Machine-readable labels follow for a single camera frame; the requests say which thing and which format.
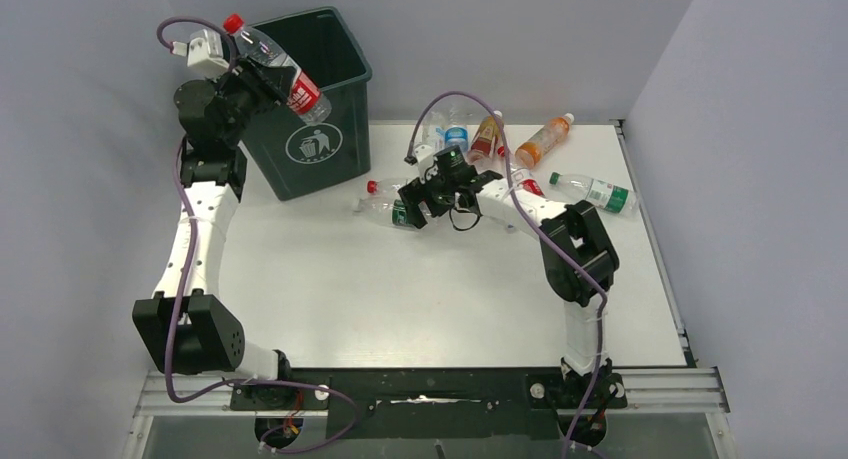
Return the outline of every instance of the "white tabletop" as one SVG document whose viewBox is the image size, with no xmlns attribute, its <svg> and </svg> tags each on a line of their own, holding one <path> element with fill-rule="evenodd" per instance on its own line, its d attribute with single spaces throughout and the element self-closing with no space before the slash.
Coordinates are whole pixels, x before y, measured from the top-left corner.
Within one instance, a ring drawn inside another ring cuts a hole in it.
<svg viewBox="0 0 848 459">
<path fill-rule="evenodd" d="M 514 147 L 537 129 L 507 126 L 507 135 Z M 447 221 L 410 232 L 352 214 L 366 180 L 416 174 L 403 162 L 411 132 L 372 125 L 370 173 L 287 202 L 251 163 L 224 253 L 222 301 L 250 340 L 284 351 L 295 367 L 559 364 L 563 305 L 537 239 L 490 220 L 463 233 Z M 549 198 L 564 200 L 546 187 L 552 171 L 631 184 L 612 126 L 574 126 L 534 171 Z M 684 365 L 641 217 L 602 216 L 621 260 L 610 357 L 618 366 Z"/>
</svg>

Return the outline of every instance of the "red bottle cap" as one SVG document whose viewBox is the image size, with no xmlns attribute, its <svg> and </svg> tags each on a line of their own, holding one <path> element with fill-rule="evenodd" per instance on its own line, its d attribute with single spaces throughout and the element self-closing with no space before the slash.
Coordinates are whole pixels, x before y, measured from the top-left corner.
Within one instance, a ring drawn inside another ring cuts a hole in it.
<svg viewBox="0 0 848 459">
<path fill-rule="evenodd" d="M 224 21 L 224 30 L 230 34 L 235 34 L 244 25 L 244 19 L 238 14 L 233 14 Z"/>
</svg>

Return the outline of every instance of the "trash bin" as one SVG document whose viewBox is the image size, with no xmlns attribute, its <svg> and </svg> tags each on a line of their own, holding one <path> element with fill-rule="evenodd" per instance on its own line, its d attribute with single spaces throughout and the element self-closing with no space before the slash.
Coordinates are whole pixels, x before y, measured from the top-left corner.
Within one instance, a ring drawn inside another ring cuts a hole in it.
<svg viewBox="0 0 848 459">
<path fill-rule="evenodd" d="M 339 11 L 326 7 L 253 27 L 277 41 L 332 106 L 316 126 L 285 106 L 251 119 L 242 140 L 277 197 L 285 201 L 368 172 L 371 67 Z"/>
</svg>

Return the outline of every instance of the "gray wall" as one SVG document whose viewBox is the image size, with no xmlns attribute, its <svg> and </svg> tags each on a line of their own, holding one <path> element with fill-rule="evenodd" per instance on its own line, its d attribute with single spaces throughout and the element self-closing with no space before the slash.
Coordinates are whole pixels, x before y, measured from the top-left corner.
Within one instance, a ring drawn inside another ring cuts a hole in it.
<svg viewBox="0 0 848 459">
<path fill-rule="evenodd" d="M 0 0 L 0 457 L 118 457 L 178 200 L 166 0 Z"/>
<path fill-rule="evenodd" d="M 691 0 L 169 0 L 179 14 L 259 22 L 332 5 L 374 69 L 372 118 L 418 117 L 463 89 L 510 121 L 566 110 L 623 118 Z"/>
<path fill-rule="evenodd" d="M 625 133 L 745 458 L 842 458 L 848 0 L 694 0 Z"/>
</svg>

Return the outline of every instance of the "white circle logo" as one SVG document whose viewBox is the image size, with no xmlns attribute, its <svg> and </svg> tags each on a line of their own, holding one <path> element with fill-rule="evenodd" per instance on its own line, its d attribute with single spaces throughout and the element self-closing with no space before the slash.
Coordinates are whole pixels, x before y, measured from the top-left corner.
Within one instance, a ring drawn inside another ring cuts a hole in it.
<svg viewBox="0 0 848 459">
<path fill-rule="evenodd" d="M 286 141 L 286 155 L 298 164 L 317 164 L 336 155 L 342 142 L 342 131 L 332 124 L 303 126 Z"/>
</svg>

